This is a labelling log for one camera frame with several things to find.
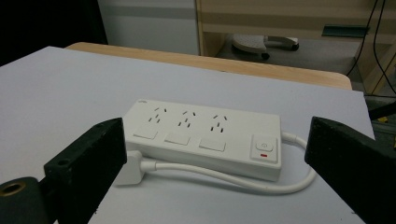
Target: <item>white table surface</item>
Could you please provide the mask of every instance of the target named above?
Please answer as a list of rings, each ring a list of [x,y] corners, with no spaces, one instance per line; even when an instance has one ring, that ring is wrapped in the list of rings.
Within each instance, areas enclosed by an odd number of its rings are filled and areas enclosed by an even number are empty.
[[[283,131],[305,139],[313,116],[374,138],[362,92],[46,48],[0,67],[0,182],[42,179],[47,161],[92,125],[122,117],[140,98],[278,114]],[[277,184],[297,182],[308,169],[304,152],[282,147]],[[301,192],[274,196],[159,171],[138,186],[110,188],[90,223],[362,221],[321,177]]]

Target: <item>power switch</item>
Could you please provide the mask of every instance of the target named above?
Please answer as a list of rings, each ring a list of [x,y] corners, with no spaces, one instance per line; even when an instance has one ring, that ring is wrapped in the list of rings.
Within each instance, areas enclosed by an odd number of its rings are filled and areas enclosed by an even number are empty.
[[[250,158],[254,161],[276,163],[278,158],[277,138],[270,135],[253,134]]]

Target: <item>floor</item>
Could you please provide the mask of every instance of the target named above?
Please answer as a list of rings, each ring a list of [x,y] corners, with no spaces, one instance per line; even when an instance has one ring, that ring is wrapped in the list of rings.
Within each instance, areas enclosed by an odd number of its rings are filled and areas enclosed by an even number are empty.
[[[258,53],[248,53],[234,48],[232,45],[232,36],[227,35],[225,45],[217,57],[347,74],[355,62],[354,56],[359,48],[359,43],[355,42],[311,39],[299,39],[299,45],[300,47],[297,51],[291,51],[289,46],[284,46],[280,43],[266,43],[270,58],[265,61]],[[351,71],[349,78],[354,91],[365,92],[361,81],[361,74],[357,67],[354,67]],[[396,90],[396,74],[389,79],[390,84]],[[396,94],[393,93],[388,84],[379,91],[378,95],[381,95],[381,97],[369,96],[366,92],[365,95],[369,110],[391,104],[396,99]],[[396,115],[387,116],[387,119],[387,122],[372,121],[375,139],[382,147],[395,150]]]

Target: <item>power outlet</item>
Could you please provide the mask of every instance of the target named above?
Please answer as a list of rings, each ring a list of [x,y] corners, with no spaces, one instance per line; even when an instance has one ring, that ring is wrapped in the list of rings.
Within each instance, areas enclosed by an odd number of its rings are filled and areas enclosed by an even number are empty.
[[[123,122],[127,150],[228,174],[278,180],[278,115],[139,100]]]

